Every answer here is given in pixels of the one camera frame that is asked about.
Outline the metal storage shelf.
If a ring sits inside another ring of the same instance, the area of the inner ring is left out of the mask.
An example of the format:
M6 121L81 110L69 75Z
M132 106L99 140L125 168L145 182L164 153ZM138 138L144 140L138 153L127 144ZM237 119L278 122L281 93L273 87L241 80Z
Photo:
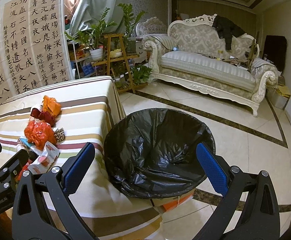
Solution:
M96 76L96 70L92 66L92 57L84 45L74 41L67 41L70 64L75 79Z

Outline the grey-green curtain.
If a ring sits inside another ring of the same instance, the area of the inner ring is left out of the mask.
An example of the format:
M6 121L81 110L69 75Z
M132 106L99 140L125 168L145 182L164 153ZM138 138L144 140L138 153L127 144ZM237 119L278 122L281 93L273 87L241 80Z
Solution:
M91 25L96 24L106 8L105 21L115 22L116 25L108 27L105 33L122 33L124 31L123 11L118 6L120 3L128 3L128 0L80 0L77 9L71 19L69 35L76 35L77 31L90 29Z

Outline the black jacket on sofa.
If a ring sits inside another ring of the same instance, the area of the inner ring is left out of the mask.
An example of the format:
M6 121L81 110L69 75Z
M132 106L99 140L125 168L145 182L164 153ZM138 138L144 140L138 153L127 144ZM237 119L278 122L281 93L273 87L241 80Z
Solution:
M242 28L234 24L231 20L219 15L214 18L212 27L217 31L219 38L225 40L226 50L232 49L231 44L233 36L237 38L246 34Z

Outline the tall green potted plant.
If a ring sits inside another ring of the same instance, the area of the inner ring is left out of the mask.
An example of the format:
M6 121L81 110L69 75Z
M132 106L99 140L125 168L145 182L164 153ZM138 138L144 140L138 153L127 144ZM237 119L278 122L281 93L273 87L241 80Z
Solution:
M141 10L137 15L133 13L133 7L131 3L119 3L117 5L122 9L124 20L124 44L127 54L136 53L136 38L134 36L136 25L146 13Z

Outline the potted plant white pot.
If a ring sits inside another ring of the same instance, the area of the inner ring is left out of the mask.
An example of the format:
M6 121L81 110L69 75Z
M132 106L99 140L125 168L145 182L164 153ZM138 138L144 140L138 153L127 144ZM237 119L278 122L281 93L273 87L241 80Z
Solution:
M110 8L105 8L100 18L94 18L94 22L90 24L87 30L78 30L74 36L65 32L65 36L68 40L82 44L85 48L89 49L93 62L98 62L103 59L103 49L99 47L100 39L103 36L103 33L108 27L112 27L117 24L114 21L106 21L109 11Z

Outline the white red snack wrapper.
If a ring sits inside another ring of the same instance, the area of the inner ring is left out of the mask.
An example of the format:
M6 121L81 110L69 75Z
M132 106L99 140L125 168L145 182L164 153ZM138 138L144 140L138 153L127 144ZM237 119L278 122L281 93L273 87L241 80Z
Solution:
M59 149L47 141L42 153L28 166L32 174L46 173L60 154Z

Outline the brown patterned small pouch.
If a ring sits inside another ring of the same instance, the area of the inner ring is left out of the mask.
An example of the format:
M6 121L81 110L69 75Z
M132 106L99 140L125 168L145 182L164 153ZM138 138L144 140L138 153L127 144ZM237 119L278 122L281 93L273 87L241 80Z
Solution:
M63 142L65 140L65 131L63 128L57 128L54 131L54 137L56 142Z

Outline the ornate white sofa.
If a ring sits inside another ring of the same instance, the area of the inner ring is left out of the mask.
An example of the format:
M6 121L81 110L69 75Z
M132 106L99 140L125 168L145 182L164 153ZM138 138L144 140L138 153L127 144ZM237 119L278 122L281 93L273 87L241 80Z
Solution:
M213 26L218 15L177 20L167 34L143 37L150 53L149 81L162 80L218 99L231 100L252 109L257 116L268 88L277 88L279 71L259 57L256 39L247 33L233 36L226 50Z

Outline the teal white box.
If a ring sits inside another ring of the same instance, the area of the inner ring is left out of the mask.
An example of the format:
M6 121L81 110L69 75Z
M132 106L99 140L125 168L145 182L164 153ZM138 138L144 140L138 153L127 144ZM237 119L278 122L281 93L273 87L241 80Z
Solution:
M34 148L35 147L34 144L28 142L27 138L20 137L17 142L18 142L18 144L21 144L26 148Z

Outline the dark red crumpled bag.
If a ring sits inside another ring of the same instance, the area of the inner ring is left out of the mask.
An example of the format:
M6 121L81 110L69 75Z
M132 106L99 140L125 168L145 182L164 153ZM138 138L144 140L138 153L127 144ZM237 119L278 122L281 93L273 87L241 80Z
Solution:
M52 116L47 111L40 111L37 108L33 108L30 116L34 117L35 119L39 119L41 121L44 121L44 122L50 124L50 126L52 126L52 127L55 125L55 117Z

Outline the orange plastic bag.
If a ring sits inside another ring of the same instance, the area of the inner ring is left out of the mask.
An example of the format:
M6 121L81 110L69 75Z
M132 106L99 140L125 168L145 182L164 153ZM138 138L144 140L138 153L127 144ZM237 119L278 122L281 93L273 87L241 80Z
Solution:
M58 116L61 112L61 105L55 98L45 95L42 101L42 111L50 113L51 116Z

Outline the calligraphy folding screen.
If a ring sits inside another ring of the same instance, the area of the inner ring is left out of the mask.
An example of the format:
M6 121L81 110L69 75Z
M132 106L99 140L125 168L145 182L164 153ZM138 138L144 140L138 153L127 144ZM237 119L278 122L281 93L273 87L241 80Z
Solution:
M0 0L0 105L73 80L64 32L64 0Z

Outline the red-orange plastic bag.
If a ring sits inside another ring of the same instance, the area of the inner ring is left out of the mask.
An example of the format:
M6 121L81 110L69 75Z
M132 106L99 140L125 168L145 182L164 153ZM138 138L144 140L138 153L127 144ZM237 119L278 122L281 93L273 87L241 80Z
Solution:
M56 138L54 137L54 131L50 124L42 121L32 120L28 122L28 125L24 129L24 135L29 143L36 146L38 150L43 150L46 142L56 144Z

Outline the striped tablecloth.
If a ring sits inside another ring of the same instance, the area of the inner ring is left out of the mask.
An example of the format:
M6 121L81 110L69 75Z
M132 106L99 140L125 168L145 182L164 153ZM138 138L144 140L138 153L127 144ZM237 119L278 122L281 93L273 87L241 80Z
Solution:
M129 198L109 182L103 161L104 139L125 117L119 95L110 77L66 81L37 88L8 99L0 105L0 168L18 149L33 108L43 98L55 98L61 105L56 126L65 131L58 145L57 166L77 155L88 142L96 156L70 201L87 226L100 239L159 239L162 216L148 200Z

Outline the wooden plant stand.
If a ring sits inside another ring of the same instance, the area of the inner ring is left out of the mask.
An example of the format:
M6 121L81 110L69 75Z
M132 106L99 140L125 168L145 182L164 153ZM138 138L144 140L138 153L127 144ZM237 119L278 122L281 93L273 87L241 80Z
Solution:
M105 42L105 56L99 61L93 61L92 67L101 67L103 75L111 76L114 79L114 84L117 87L119 93L133 92L135 94L137 89L144 88L148 84L135 83L132 76L129 60L134 60L139 56L137 54L126 54L123 35L122 34L105 34L103 35ZM111 56L111 44L115 39L119 43L121 48L121 55Z

